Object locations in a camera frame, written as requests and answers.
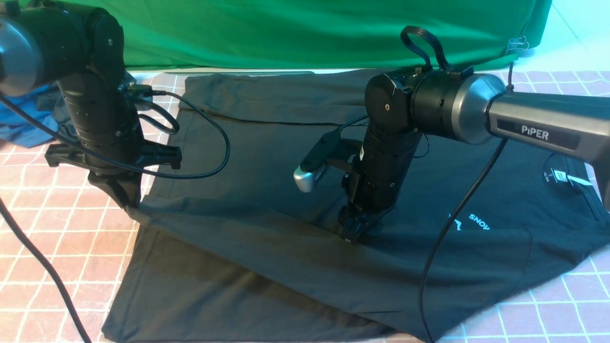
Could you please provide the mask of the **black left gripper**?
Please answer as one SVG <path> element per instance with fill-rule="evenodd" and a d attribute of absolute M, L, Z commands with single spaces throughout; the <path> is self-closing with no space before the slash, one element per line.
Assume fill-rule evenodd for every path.
<path fill-rule="evenodd" d="M 45 159 L 50 167 L 64 163 L 89 170 L 89 183 L 109 195 L 122 209 L 140 206 L 145 167 L 170 165 L 176 170 L 182 161 L 179 147 L 153 141 L 112 141 L 94 146 L 93 152 L 100 158 L 92 156 L 87 145 L 61 143 L 50 145 Z"/>

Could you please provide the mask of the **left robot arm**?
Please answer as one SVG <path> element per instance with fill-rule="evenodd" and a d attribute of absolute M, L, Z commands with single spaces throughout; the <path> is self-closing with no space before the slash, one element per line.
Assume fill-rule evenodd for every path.
<path fill-rule="evenodd" d="M 296 120 L 294 110 L 268 110 L 250 106 L 244 110 L 204 110 L 183 96 L 155 91 L 146 85 L 129 84 L 123 58 L 124 32 L 105 9 L 61 1 L 44 0 L 22 10 L 18 2 L 1 4 L 1 102 L 59 143 L 45 153 L 50 167 L 71 165 L 89 172 L 89 183 L 98 187 L 122 208 L 140 204 L 144 174 L 157 178 L 192 182 L 214 177 L 229 162 L 231 142 L 214 120 L 244 123 L 331 126 L 328 116 L 310 115 Z M 8 100 L 38 87 L 57 84 L 70 120 L 74 138 L 56 134 Z M 215 169 L 200 174 L 170 174 L 149 170 L 150 166 L 181 168 L 178 146 L 162 145 L 144 138 L 140 120 L 158 126 L 137 112 L 137 104 L 161 113 L 171 127 L 160 130 L 174 135 L 177 121 L 150 101 L 155 95 L 172 96 L 201 115 L 223 138 L 225 153 Z"/>

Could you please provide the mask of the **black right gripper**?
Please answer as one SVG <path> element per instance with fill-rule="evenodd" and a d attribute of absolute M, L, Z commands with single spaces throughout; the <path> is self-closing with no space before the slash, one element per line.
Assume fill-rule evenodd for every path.
<path fill-rule="evenodd" d="M 342 206 L 338 211 L 338 236 L 352 244 L 370 243 L 384 228 L 383 218 L 394 210 L 390 208 L 379 212 L 366 212 L 353 204 Z"/>

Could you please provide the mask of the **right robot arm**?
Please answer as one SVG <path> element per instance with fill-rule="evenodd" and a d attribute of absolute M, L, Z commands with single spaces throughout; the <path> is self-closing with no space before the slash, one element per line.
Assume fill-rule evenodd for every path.
<path fill-rule="evenodd" d="M 578 159 L 593 167 L 609 206 L 608 98 L 514 92 L 471 70 L 404 68 L 369 80 L 365 107 L 369 124 L 344 183 L 344 240 L 356 241 L 394 207 L 424 134 L 470 145 L 495 136 Z"/>

